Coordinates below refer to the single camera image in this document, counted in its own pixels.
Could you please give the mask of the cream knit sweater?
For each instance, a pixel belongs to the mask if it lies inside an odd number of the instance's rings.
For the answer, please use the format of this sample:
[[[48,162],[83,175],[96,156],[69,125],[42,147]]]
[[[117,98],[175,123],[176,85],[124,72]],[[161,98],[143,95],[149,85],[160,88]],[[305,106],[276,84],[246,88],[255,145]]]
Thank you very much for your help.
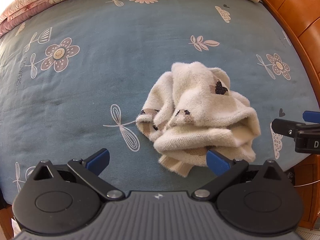
[[[231,90],[226,72],[200,62],[176,62],[162,74],[136,126],[160,154],[159,163],[182,177],[206,166],[211,149],[231,160],[254,161],[252,143],[261,133],[255,109]]]

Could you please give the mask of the blue floral bed sheet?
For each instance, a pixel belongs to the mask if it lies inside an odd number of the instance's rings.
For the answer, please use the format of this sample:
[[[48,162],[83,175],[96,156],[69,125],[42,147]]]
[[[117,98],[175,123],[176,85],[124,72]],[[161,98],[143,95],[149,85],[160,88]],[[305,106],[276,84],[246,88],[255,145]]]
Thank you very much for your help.
[[[1,191],[12,203],[37,163],[65,164],[109,150],[101,178],[123,190],[193,191],[158,163],[135,126],[148,93],[175,62],[223,69],[257,111],[256,164],[287,170],[304,159],[289,138],[272,140],[275,118],[319,109],[288,35],[249,0],[64,0],[1,38]]]

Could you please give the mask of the orange wooden headboard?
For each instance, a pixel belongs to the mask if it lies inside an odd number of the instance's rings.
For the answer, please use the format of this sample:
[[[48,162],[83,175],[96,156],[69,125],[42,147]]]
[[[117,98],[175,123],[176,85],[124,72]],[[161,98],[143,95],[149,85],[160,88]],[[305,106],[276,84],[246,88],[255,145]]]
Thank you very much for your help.
[[[263,0],[284,28],[319,97],[319,0]],[[319,222],[319,155],[310,155],[293,168],[304,213],[300,227],[314,229]]]

